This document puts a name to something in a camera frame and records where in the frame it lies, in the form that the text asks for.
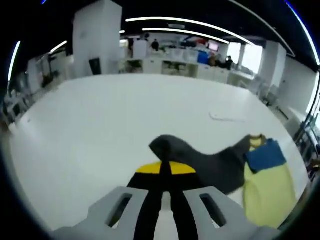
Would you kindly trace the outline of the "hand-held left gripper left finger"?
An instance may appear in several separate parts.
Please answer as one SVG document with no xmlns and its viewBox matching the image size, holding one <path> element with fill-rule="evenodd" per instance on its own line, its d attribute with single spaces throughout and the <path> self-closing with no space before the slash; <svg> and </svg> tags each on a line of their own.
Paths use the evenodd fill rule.
<svg viewBox="0 0 320 240">
<path fill-rule="evenodd" d="M 135 240 L 153 240 L 165 186 L 165 166 L 161 161 L 146 164 L 136 170 L 127 187 L 146 190 L 135 226 Z"/>
</svg>

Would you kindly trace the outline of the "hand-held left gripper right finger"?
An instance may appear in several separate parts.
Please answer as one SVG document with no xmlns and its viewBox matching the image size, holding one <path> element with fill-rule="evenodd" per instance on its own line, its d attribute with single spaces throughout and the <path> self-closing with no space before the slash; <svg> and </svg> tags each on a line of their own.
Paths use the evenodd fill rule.
<svg viewBox="0 0 320 240">
<path fill-rule="evenodd" d="M 170 161 L 167 163 L 168 187 L 171 196 L 171 210 L 180 240 L 197 240 L 198 229 L 185 191 L 206 187 L 196 171 L 183 163 Z"/>
</svg>

